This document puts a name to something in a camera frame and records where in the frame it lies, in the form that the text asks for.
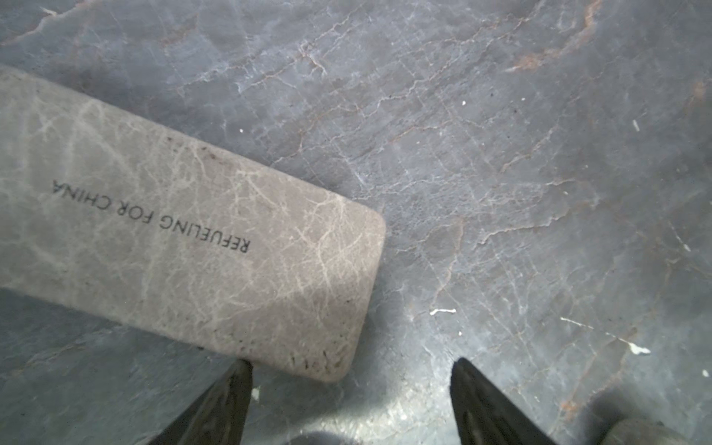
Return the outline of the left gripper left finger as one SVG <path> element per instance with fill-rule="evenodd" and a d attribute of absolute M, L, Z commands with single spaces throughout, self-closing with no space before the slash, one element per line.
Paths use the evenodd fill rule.
<path fill-rule="evenodd" d="M 241 443 L 252 389 L 252 364 L 235 361 L 149 444 Z"/>

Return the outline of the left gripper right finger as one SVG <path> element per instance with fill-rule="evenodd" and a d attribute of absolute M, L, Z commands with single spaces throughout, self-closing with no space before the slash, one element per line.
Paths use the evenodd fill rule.
<path fill-rule="evenodd" d="M 450 396 L 461 443 L 554 445 L 507 396 L 472 363 L 452 367 Z"/>

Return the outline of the grey rectangular eyeglass case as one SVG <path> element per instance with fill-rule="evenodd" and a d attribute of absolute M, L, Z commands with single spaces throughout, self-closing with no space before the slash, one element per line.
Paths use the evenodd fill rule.
<path fill-rule="evenodd" d="M 4 289 L 336 382 L 385 235 L 339 194 L 1 70 Z"/>

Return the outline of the grey oval eyeglass case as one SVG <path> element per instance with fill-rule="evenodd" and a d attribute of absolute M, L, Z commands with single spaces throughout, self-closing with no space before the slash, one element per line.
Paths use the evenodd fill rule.
<path fill-rule="evenodd" d="M 617 422 L 603 437 L 601 445 L 690 445 L 680 433 L 660 422 L 628 418 Z"/>

